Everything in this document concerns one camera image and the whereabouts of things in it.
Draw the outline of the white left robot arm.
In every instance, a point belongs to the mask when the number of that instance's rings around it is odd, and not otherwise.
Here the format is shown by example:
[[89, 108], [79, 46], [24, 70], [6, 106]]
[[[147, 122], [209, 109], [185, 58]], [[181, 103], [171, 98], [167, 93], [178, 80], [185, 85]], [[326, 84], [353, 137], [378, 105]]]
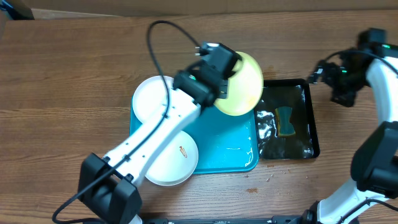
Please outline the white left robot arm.
[[179, 71], [165, 88], [165, 101], [141, 127], [103, 158], [90, 154], [81, 164], [77, 198], [96, 218], [88, 222], [139, 221], [138, 186], [166, 145], [218, 99], [242, 56], [223, 44], [205, 43], [201, 60]]

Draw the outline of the white plate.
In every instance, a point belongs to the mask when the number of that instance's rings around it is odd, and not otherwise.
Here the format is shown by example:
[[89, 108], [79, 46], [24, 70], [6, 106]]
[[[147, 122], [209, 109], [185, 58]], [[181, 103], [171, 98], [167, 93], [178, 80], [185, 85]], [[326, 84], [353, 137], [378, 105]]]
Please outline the white plate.
[[193, 138], [179, 132], [160, 153], [146, 174], [146, 179], [160, 186], [173, 186], [186, 181], [198, 164], [198, 147]]
[[166, 90], [161, 76], [144, 80], [132, 96], [132, 110], [141, 123], [144, 123], [161, 104], [165, 103]]

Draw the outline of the yellow green sponge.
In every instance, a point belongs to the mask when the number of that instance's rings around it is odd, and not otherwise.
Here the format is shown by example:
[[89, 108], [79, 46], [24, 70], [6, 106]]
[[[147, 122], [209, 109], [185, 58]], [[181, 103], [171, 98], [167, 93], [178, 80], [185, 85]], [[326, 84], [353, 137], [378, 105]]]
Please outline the yellow green sponge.
[[275, 118], [277, 120], [277, 136], [286, 138], [295, 135], [295, 129], [290, 121], [292, 108], [281, 106], [275, 109]]

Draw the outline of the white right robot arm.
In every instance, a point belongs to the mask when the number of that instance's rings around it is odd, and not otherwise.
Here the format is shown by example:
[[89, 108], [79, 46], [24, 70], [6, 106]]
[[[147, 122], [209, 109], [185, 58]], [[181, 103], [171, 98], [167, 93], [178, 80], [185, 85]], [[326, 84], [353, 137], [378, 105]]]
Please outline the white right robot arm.
[[397, 46], [388, 44], [387, 32], [369, 28], [358, 35], [356, 46], [320, 60], [307, 81], [321, 81], [332, 89], [331, 101], [352, 107], [364, 86], [372, 89], [378, 127], [353, 156], [350, 178], [332, 195], [316, 201], [288, 223], [358, 223], [358, 217], [374, 205], [393, 211], [387, 203], [397, 198]]

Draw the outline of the yellow plate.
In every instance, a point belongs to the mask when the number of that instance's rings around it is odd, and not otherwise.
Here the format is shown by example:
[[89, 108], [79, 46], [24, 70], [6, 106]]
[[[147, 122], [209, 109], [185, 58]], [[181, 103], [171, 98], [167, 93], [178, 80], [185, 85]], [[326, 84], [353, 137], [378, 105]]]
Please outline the yellow plate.
[[224, 114], [241, 116], [251, 111], [259, 102], [264, 87], [262, 70], [257, 61], [247, 53], [233, 68], [235, 74], [228, 78], [227, 97], [217, 99], [215, 106]]

